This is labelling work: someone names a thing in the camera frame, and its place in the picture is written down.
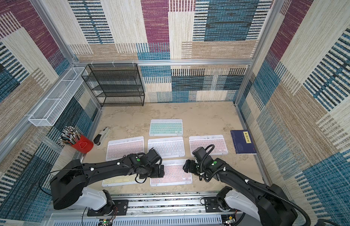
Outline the white keyboard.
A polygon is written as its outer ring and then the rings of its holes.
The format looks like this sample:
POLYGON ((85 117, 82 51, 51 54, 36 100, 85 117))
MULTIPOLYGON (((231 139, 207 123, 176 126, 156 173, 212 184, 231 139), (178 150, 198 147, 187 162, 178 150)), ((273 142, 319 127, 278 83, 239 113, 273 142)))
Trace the white keyboard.
POLYGON ((183 137, 167 137, 148 140, 148 150, 155 149, 162 159, 184 157, 183 137))

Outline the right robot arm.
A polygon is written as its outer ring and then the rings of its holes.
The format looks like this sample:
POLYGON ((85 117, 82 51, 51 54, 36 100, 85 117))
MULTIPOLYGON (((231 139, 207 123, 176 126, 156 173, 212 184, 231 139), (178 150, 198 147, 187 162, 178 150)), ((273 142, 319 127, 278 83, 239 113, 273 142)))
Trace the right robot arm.
POLYGON ((281 187, 259 183, 233 169, 224 160, 213 159, 210 153, 214 147, 197 148, 192 153, 195 159, 186 160, 183 170, 205 182, 215 179, 226 184, 217 195, 220 210, 240 210, 263 226, 291 226, 299 214, 304 217, 306 226, 311 224, 309 215, 290 201, 281 187))

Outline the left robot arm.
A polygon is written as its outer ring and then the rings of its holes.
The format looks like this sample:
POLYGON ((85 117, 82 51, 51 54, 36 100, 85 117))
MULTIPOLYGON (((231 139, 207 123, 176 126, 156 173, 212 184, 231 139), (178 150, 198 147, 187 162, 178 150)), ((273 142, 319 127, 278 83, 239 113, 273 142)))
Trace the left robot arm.
POLYGON ((113 177, 131 175, 140 179, 163 178, 165 171, 159 153, 151 149, 148 153, 132 153, 102 163, 81 163, 80 160, 73 160, 50 181, 54 209, 62 210, 72 205, 81 205, 96 211, 111 209, 109 193, 91 189, 89 185, 113 177))

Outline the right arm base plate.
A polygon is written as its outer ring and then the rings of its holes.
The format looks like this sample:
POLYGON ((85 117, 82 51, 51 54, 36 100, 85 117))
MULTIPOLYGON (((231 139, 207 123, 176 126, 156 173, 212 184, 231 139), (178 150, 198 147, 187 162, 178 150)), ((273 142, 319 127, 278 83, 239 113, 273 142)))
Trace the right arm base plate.
POLYGON ((207 213, 210 212, 227 212, 230 210, 223 198, 219 197, 203 197, 200 203, 204 205, 207 213))

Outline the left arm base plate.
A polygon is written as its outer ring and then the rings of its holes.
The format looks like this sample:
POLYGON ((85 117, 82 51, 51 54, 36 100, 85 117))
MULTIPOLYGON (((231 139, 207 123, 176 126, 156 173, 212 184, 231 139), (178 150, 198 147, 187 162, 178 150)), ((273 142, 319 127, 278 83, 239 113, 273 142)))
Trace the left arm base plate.
POLYGON ((87 217, 104 217, 104 216, 125 216, 128 210, 129 200, 113 200, 110 204, 106 204, 101 209, 95 211, 89 209, 87 217))

